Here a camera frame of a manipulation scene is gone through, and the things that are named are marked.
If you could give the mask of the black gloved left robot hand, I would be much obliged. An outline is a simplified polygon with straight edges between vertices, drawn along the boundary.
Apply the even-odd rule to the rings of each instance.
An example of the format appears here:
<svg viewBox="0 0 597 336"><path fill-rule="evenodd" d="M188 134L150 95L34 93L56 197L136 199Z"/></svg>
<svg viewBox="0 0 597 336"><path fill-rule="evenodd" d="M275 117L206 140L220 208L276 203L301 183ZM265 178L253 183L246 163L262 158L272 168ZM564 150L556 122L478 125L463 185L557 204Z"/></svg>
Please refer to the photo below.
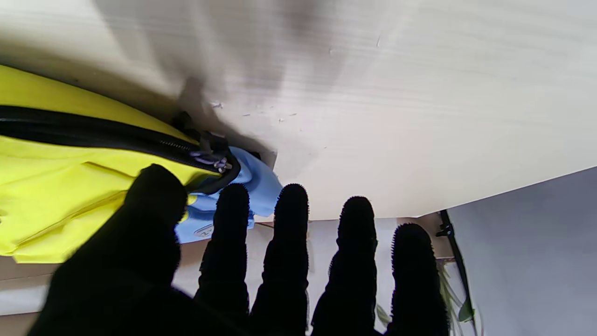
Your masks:
<svg viewBox="0 0 597 336"><path fill-rule="evenodd" d="M251 310L247 274L248 191L223 189L194 298L172 286L180 263L175 226L187 194L160 165L141 171L122 206L54 272L28 336L305 336L308 196L286 185ZM364 196L343 206L329 280L312 336L375 336L377 238ZM415 223L394 233L395 289L384 336L449 336L431 238Z"/></svg>

